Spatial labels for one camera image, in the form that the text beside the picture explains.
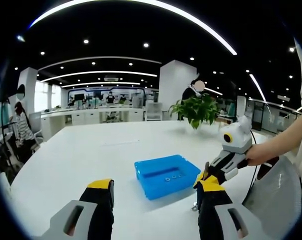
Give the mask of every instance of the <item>computer monitor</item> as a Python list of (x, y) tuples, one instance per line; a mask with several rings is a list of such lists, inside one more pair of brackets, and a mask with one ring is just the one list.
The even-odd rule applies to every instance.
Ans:
[(75, 94), (74, 95), (74, 100), (75, 101), (81, 101), (85, 98), (84, 94)]

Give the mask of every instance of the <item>person's hand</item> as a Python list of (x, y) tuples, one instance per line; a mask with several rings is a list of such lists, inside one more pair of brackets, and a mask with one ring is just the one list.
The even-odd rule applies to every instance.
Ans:
[(274, 156), (270, 143), (255, 144), (247, 151), (246, 159), (248, 166), (256, 166), (265, 163)]

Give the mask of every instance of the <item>black jacket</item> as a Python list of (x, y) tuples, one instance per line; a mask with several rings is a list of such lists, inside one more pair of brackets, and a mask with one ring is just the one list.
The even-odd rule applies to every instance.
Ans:
[(195, 96), (196, 96), (195, 92), (191, 88), (187, 88), (182, 95), (182, 100), (187, 100), (190, 97), (195, 97)]

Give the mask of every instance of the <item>blue plastic tray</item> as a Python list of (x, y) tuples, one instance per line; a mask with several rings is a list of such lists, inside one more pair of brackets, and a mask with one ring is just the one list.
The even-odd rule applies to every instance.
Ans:
[(134, 163), (136, 177), (149, 200), (193, 186), (201, 172), (181, 155)]

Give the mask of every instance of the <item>striped shirt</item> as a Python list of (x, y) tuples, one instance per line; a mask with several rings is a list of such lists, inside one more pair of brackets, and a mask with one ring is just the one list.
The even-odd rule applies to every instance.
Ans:
[(24, 112), (20, 116), (17, 115), (17, 131), (21, 142), (34, 139), (34, 134), (27, 124)]

